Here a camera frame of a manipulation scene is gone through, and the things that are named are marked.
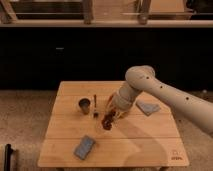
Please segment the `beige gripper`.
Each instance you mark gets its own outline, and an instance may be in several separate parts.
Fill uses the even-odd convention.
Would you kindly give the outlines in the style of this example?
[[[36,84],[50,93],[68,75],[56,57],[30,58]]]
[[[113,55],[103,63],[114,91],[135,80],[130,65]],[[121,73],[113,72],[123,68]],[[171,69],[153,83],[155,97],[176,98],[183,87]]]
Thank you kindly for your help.
[[[105,114],[112,114],[114,119],[122,118],[129,110],[129,102],[117,93],[113,93],[106,104]]]

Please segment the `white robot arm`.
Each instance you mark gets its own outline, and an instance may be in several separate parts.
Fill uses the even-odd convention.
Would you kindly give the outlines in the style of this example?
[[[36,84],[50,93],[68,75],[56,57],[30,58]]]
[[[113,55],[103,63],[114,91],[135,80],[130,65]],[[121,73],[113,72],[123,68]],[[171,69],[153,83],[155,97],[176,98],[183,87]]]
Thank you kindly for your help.
[[[114,110],[115,118],[119,118],[132,108],[142,92],[178,110],[200,130],[213,137],[213,103],[159,81],[154,69],[148,65],[133,66],[126,71],[125,81],[112,94],[106,112]]]

